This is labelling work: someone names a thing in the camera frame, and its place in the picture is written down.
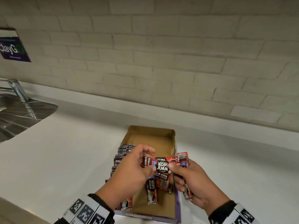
stainless steel sink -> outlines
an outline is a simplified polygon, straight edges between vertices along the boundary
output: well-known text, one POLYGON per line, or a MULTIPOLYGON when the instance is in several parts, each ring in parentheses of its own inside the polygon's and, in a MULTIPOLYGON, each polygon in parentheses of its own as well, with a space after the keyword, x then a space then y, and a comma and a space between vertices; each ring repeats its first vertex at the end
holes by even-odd
POLYGON ((32 99, 24 105, 16 95, 0 93, 0 143, 47 118, 57 108, 57 105, 32 99))

cardboard box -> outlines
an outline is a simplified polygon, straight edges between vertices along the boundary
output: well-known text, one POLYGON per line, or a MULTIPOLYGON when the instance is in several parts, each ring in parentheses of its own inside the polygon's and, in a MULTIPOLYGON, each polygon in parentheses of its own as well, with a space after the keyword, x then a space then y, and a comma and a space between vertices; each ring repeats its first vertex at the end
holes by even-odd
MULTIPOLYGON (((130 126, 122 144, 145 144, 155 148, 156 157, 173 156, 176 152, 175 131, 170 129, 130 126)), ((170 194, 158 190, 158 204, 147 204, 147 192, 144 188, 133 196, 132 211, 115 211, 117 215, 151 219, 159 222, 181 223, 181 210, 178 191, 170 194)))

purple sign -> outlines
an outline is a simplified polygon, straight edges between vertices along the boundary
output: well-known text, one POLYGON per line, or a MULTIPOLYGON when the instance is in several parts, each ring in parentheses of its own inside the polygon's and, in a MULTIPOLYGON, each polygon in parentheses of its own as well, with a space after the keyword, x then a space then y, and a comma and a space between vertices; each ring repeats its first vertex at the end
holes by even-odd
POLYGON ((0 29, 0 53, 7 60, 31 62, 15 30, 0 29))

faucet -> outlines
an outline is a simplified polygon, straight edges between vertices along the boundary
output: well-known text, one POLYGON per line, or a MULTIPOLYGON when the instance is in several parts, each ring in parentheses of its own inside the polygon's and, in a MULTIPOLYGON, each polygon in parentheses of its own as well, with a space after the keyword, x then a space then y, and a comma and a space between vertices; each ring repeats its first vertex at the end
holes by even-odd
POLYGON ((11 88, 0 87, 1 91, 15 92, 17 96, 20 98, 22 104, 26 104, 30 101, 30 98, 27 96, 17 79, 0 79, 0 81, 8 82, 11 86, 11 88))

barcode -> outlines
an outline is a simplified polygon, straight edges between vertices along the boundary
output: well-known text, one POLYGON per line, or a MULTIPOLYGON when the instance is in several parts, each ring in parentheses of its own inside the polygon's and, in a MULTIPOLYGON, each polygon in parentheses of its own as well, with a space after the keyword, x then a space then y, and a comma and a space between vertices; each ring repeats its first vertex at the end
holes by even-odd
POLYGON ((160 184, 160 187, 163 188, 163 189, 167 189, 167 185, 168 185, 168 181, 162 180, 161 184, 160 184))

